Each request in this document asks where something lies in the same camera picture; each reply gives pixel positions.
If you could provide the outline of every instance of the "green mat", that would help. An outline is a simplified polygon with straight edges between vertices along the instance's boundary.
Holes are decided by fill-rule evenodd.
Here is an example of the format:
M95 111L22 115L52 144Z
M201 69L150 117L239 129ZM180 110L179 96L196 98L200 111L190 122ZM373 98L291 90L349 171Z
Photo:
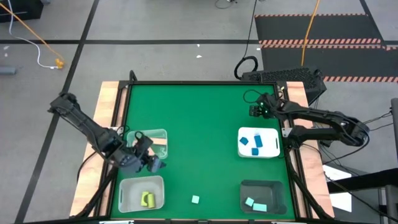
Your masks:
M243 93L254 89L273 93L260 85L135 85L126 124L132 130L165 129L168 135L167 167L156 174L119 171L111 218L179 219L294 219L284 159L251 159L238 156L240 127L275 128L276 119L249 116ZM248 94L249 100L258 95ZM161 175L165 204L158 210L121 213L119 183L131 177ZM242 180L278 180L284 185L287 213L246 214L239 203ZM200 197L191 203L192 195Z

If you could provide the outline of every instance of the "gray floor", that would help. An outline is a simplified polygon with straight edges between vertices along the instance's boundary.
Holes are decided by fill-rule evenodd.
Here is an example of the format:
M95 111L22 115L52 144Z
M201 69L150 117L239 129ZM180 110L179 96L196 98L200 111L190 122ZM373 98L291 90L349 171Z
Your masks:
M93 0L53 0L42 18L28 21L45 39L79 39ZM316 0L266 0L258 2L258 14L311 13ZM382 35L398 40L395 0L367 0ZM100 0L89 39L245 39L254 1L238 1L229 9L215 9L214 1L196 0ZM321 1L319 13L359 13L358 0ZM8 24L0 24L0 39L10 39ZM252 39L256 39L253 27ZM16 23L14 34L33 38ZM76 45L54 45L67 60L63 70L47 70L35 63L31 45L0 45L0 64L13 65L18 74L0 77L0 222L15 220L19 205L47 132L49 103L62 89ZM233 69L244 45L86 45L83 48L70 91L92 116L102 81L125 80L133 69L140 80L234 80ZM248 55L260 57L258 46ZM42 46L42 63L54 56ZM242 71L251 69L245 65ZM327 83L319 108L339 110L367 120L386 113L389 99L398 96L396 83ZM386 124L391 118L371 127ZM371 143L342 163L365 172L397 167L391 127L371 133ZM66 218L75 191L75 179L86 140L67 123L57 126L47 160L25 221ZM333 143L336 156L353 149Z

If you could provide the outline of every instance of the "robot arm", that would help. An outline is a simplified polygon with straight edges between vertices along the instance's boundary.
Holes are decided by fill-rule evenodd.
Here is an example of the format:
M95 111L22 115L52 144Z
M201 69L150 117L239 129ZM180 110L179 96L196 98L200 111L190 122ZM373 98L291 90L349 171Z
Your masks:
M137 143L133 147L127 147L115 130L101 127L84 114L75 95L61 93L50 105L50 113L58 114L82 132L93 149L111 165L129 167L134 172L140 172L145 165L150 172L157 172L165 166L157 156L148 155L148 148L153 143L150 138L138 131Z
M287 139L301 145L306 140L335 140L348 146L362 146L368 140L369 128L356 118L335 111L305 108L289 100L275 99L265 93L256 100L257 106L250 106L250 116L276 117L279 120L306 119L328 124L330 128L307 129L294 126L287 133Z

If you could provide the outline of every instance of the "small cube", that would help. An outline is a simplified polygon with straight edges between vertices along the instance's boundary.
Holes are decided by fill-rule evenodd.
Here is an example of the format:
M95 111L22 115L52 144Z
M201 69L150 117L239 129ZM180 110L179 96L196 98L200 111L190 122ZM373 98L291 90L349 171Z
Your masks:
M199 196L193 195L192 196L192 203L199 203Z
M258 148L251 148L251 155L252 156L258 156L259 155L259 149Z
M242 144L244 144L244 145L247 145L248 142L249 142L249 140L248 140L247 138L245 138L245 137L242 137L239 141L240 141Z
M253 204L253 210L254 211L258 211L258 212L266 212L267 211L267 205L254 203Z
M246 202L245 202L246 205L249 205L251 207L251 206L253 206L253 203L254 203L253 199L251 199L249 197L246 199Z
M256 143L256 147L262 147L261 136L259 134L254 136L254 142Z

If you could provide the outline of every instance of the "white paper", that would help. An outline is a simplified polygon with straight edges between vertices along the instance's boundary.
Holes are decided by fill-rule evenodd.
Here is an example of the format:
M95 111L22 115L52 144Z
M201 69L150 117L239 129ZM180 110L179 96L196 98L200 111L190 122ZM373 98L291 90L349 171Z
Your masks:
M350 178L351 174L323 165L325 174L332 180ZM330 194L331 205L347 212L352 212L352 198L349 193Z

